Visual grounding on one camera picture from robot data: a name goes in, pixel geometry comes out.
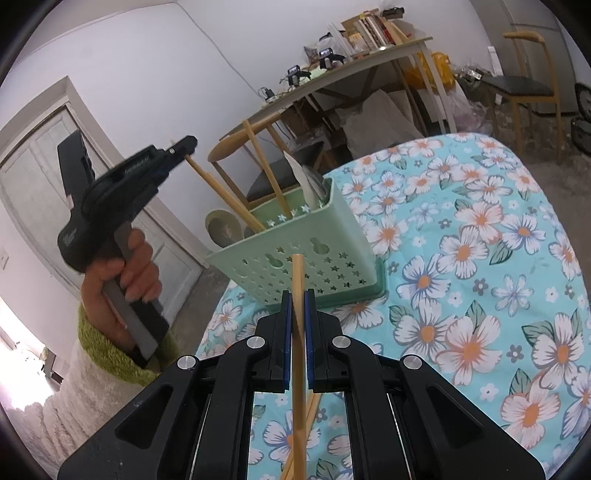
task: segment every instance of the hand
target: hand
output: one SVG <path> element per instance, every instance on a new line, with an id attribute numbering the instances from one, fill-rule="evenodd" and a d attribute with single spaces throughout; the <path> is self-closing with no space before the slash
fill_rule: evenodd
<path id="1" fill-rule="evenodd" d="M 103 296 L 104 282 L 121 275 L 120 284 L 122 288 L 127 289 L 127 301 L 142 299 L 149 302 L 157 299 L 162 292 L 162 284 L 158 280 L 160 272 L 152 262 L 154 251 L 146 243 L 144 234 L 133 229 L 129 235 L 128 245 L 133 251 L 131 260 L 127 263 L 121 258 L 95 260 L 86 269 L 80 288 L 82 305 L 90 324 L 124 352 L 132 351 L 135 341 Z"/>

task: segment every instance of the wooden chair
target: wooden chair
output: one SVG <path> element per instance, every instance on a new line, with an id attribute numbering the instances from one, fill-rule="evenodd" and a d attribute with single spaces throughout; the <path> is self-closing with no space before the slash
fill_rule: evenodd
<path id="1" fill-rule="evenodd" d="M 533 114 L 531 111 L 532 103 L 555 103 L 556 104 L 556 130 L 557 130 L 557 147 L 558 147 L 558 163 L 562 161 L 562 144 L 563 144 L 563 130 L 562 130 L 562 117 L 560 109 L 560 94 L 558 87 L 558 78 L 554 70 L 554 64 L 552 57 L 546 46 L 544 37 L 538 32 L 533 31 L 519 31 L 519 32 L 508 32 L 503 34 L 507 39 L 513 42 L 515 51 L 517 52 L 517 60 L 519 61 L 519 69 L 521 71 L 520 76 L 498 76 L 498 77 L 485 77 L 482 82 L 488 87 L 488 98 L 491 106 L 492 121 L 495 128 L 495 135 L 499 136 L 499 126 L 496 120 L 495 113 L 495 94 L 499 94 L 506 98 L 511 103 L 513 110 L 513 123 L 515 128 L 515 139 L 517 142 L 517 154 L 523 154 L 523 144 L 521 139 L 521 118 L 519 117 L 519 105 L 527 104 L 527 109 L 530 117 L 530 130 L 533 135 Z M 521 50 L 517 40 L 530 41 L 538 43 L 544 49 L 544 53 L 548 60 L 548 66 L 550 68 L 550 79 L 552 86 L 548 87 L 543 83 L 533 80 L 527 76 L 527 70 Z"/>
<path id="2" fill-rule="evenodd" d="M 250 124 L 248 120 L 244 120 L 242 122 L 242 130 L 222 138 L 207 157 L 207 160 L 213 164 L 213 168 L 216 169 L 222 179 L 228 184 L 234 195 L 236 195 L 236 197 L 238 197 L 249 210 L 271 200 L 275 196 L 278 197 L 278 201 L 284 210 L 285 207 L 287 207 L 287 202 L 285 202 L 282 192 L 297 187 L 298 183 L 289 163 L 282 154 L 284 151 L 292 155 L 301 165 L 307 165 L 314 170 L 319 169 L 323 159 L 330 161 L 329 157 L 322 152 L 323 142 L 317 142 L 309 147 L 304 147 L 296 152 L 291 152 L 275 128 L 273 128 L 273 124 L 279 121 L 280 117 L 281 113 L 275 113 L 255 124 Z M 271 163 L 267 161 L 267 158 L 256 139 L 256 135 L 263 130 L 269 132 L 275 145 L 277 145 L 281 151 L 281 157 Z M 232 155 L 248 141 L 251 142 L 255 150 L 256 157 L 252 156 L 252 158 L 262 171 L 249 189 L 248 193 L 244 195 L 234 181 L 228 176 L 226 171 L 220 166 L 219 162 Z"/>

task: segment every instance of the light switch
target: light switch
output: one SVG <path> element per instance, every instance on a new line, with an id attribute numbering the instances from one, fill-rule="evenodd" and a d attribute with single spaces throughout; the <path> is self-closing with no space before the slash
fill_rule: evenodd
<path id="1" fill-rule="evenodd" d="M 4 247 L 0 247 L 0 268 L 4 270 L 8 262 L 8 252 Z"/>

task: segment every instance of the blue bedsheet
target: blue bedsheet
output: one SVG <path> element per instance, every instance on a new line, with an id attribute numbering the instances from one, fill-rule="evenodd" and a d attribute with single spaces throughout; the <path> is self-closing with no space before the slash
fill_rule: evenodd
<path id="1" fill-rule="evenodd" d="M 416 140 L 329 174 L 388 273 L 388 294 L 331 312 L 381 355 L 428 361 L 550 476 L 589 426 L 591 316 L 579 263 L 529 171 L 492 138 Z M 267 312 L 233 282 L 197 354 L 222 354 Z M 289 394 L 256 394 L 248 478 L 278 480 Z M 311 479 L 352 478 L 342 396 L 320 402 Z"/>

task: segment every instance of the white door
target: white door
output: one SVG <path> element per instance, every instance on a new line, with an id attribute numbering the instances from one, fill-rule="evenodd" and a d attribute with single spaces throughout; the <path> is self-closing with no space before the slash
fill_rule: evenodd
<path id="1" fill-rule="evenodd" d="M 66 265 L 57 247 L 57 235 L 70 217 L 57 146 L 75 130 L 66 108 L 46 120 L 1 165 L 0 187 L 25 240 L 50 272 L 78 296 L 82 275 Z M 85 144 L 98 177 L 108 168 L 86 138 Z M 153 260 L 163 284 L 160 302 L 164 317 L 172 324 L 202 268 L 145 211 L 133 225 L 144 231 L 154 249 Z"/>

